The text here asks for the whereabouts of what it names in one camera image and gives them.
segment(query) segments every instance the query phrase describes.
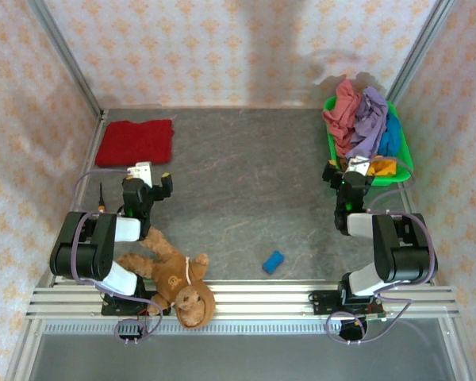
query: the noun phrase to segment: gray floor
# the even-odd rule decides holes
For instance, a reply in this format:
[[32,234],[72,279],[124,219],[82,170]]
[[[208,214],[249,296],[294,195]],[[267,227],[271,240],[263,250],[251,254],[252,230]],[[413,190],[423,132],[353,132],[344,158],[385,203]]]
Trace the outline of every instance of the gray floor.
[[[327,279],[372,261],[371,241],[333,226],[335,191],[321,179],[329,159],[319,110],[111,110],[111,121],[171,118],[171,198],[152,209],[152,225],[188,256],[209,255],[207,279]],[[121,202],[120,174],[91,176],[83,207],[95,210],[102,182],[109,210]],[[391,187],[374,188],[375,195]],[[382,204],[403,210],[400,195]],[[261,264],[279,250],[273,275]],[[117,244],[115,257],[139,244]]]

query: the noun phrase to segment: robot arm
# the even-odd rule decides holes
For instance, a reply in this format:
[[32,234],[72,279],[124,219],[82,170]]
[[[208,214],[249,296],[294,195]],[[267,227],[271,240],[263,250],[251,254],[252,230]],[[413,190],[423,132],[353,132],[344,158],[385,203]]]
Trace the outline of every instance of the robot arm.
[[[345,172],[328,162],[323,180],[336,189],[335,227],[344,235],[373,240],[374,262],[359,271],[344,275],[342,304],[363,304],[373,300],[380,288],[396,282],[415,282],[429,272],[427,238],[420,226],[406,216],[369,214],[363,208],[373,176],[367,176],[366,157],[349,160]],[[423,223],[421,214],[414,214]]]
[[[151,185],[150,164],[137,164],[122,182],[125,216],[98,214],[84,221],[76,252],[76,272],[91,279],[110,293],[137,295],[138,278],[113,260],[115,242],[141,241],[150,229],[150,211],[154,201],[170,197],[171,175],[164,174],[161,186]],[[76,228],[84,212],[70,212],[65,217],[50,258],[53,275],[73,279],[71,254]]]

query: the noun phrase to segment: yellow cloth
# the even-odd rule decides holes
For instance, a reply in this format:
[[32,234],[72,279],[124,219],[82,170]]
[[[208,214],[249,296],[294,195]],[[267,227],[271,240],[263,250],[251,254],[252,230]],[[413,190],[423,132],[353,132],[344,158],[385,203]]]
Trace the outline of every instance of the yellow cloth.
[[374,161],[368,168],[368,176],[391,177],[397,173],[397,162],[393,160]]

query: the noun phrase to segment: gray table surface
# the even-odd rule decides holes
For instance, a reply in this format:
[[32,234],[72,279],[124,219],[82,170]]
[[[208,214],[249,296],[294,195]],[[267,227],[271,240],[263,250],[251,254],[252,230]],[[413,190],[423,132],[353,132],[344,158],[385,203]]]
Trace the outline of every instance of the gray table surface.
[[[373,321],[370,337],[385,324]],[[45,334],[31,381],[452,381],[437,319],[399,321],[347,346],[325,335],[159,335],[125,347],[113,335]]]
[[[181,252],[206,252],[206,279],[338,280],[373,259],[372,242],[333,225],[336,192],[321,179],[329,159],[320,110],[111,110],[112,121],[173,120],[174,192],[152,208],[152,225]],[[109,211],[122,204],[122,174],[89,179],[82,206],[96,210],[102,182]],[[375,187],[366,197],[397,187]],[[380,206],[403,210],[399,194]],[[273,275],[262,263],[274,250],[285,261]],[[115,246],[151,253],[138,243]]]

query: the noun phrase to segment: teddy bear head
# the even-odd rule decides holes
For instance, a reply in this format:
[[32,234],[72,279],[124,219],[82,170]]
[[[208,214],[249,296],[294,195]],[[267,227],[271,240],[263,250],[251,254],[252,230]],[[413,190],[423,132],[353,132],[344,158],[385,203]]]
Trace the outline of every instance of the teddy bear head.
[[192,286],[184,287],[178,292],[175,305],[178,307],[178,317],[187,327],[198,325],[205,316],[205,301]]

